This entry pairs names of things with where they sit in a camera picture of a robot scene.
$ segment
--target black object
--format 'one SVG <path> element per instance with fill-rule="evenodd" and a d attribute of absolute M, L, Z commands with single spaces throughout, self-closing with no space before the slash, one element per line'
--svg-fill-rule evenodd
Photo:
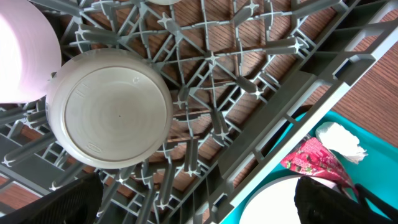
<path fill-rule="evenodd" d="M 103 184 L 88 174 L 0 218 L 1 224 L 91 224 L 101 206 Z"/>
<path fill-rule="evenodd" d="M 359 197 L 368 198 L 392 220 L 347 198 L 310 177 L 301 177 L 296 186 L 294 202 L 301 224 L 396 223 L 398 210 L 386 204 L 361 185 L 356 185 Z"/>

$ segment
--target white tissue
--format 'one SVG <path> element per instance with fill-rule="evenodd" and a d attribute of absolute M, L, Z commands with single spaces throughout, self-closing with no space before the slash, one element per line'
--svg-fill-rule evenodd
<path fill-rule="evenodd" d="M 317 139 L 323 146 L 340 153 L 347 160 L 358 164 L 368 154 L 361 146 L 359 139 L 336 122 L 325 122 L 315 131 Z"/>

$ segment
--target teal tray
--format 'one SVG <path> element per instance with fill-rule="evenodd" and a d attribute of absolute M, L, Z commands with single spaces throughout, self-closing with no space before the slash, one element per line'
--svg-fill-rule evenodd
<path fill-rule="evenodd" d="M 296 120 L 299 121 L 303 116 L 304 114 L 300 115 Z M 345 129 L 359 138 L 359 145 L 368 151 L 369 155 L 359 162 L 359 165 L 347 161 L 339 154 L 336 155 L 354 183 L 362 184 L 381 200 L 394 208 L 398 208 L 398 177 L 396 173 L 398 171 L 398 149 L 333 111 L 329 111 L 309 134 L 315 136 L 315 130 L 319 125 L 327 121 L 334 121 L 343 125 Z M 292 124 L 286 129 L 276 144 L 284 138 L 291 128 Z M 297 175 L 297 173 L 278 164 L 242 203 L 226 217 L 222 224 L 239 223 L 248 200 L 258 189 L 273 180 L 288 175 Z M 370 202 L 368 203 L 375 212 L 385 216 L 377 207 Z"/>

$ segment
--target round plastic container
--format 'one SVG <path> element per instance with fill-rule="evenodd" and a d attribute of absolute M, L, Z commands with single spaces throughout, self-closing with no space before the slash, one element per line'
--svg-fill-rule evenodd
<path fill-rule="evenodd" d="M 47 92 L 61 67 L 57 36 L 26 0 L 0 0 L 0 103 L 26 103 Z"/>
<path fill-rule="evenodd" d="M 163 78 L 119 49 L 91 50 L 69 60 L 51 81 L 46 109 L 65 150 L 105 169 L 152 155 L 165 141 L 173 114 Z"/>
<path fill-rule="evenodd" d="M 149 2 L 155 3 L 155 4 L 161 4 L 161 5 L 171 5 L 174 3 L 177 3 L 181 0 L 148 0 Z"/>

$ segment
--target pink bowl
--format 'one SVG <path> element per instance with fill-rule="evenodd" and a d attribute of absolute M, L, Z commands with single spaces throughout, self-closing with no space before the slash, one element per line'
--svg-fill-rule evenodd
<path fill-rule="evenodd" d="M 26 103 L 47 92 L 61 67 L 57 36 L 27 0 L 0 0 L 0 103 Z"/>

